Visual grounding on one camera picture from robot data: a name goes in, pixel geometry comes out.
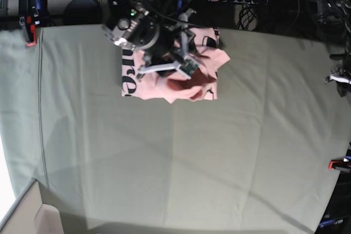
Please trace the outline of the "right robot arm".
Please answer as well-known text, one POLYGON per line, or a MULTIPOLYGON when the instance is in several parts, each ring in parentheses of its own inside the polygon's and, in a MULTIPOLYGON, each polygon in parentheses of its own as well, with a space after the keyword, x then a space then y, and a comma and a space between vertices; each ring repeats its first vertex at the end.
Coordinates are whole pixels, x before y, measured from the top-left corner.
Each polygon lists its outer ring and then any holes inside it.
POLYGON ((110 17, 103 26, 114 45, 141 52, 137 79, 155 73, 167 77, 175 72, 191 79, 199 68, 196 58, 197 25, 189 21, 192 8, 178 7, 170 15, 167 9, 176 0, 107 0, 110 17))

